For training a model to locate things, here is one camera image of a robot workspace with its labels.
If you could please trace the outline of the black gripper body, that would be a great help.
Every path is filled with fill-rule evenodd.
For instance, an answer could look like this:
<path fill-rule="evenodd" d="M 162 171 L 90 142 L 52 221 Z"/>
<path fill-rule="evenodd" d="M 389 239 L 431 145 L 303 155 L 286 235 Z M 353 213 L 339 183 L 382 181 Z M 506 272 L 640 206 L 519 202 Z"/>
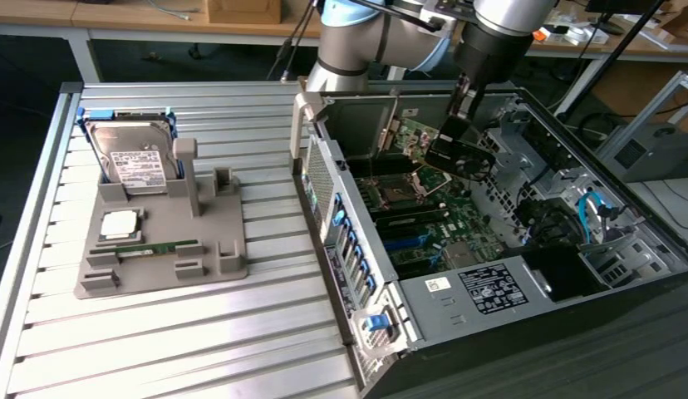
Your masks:
<path fill-rule="evenodd" d="M 454 62 L 471 88 L 507 81 L 533 43 L 533 35 L 507 35 L 485 26 L 465 24 Z"/>

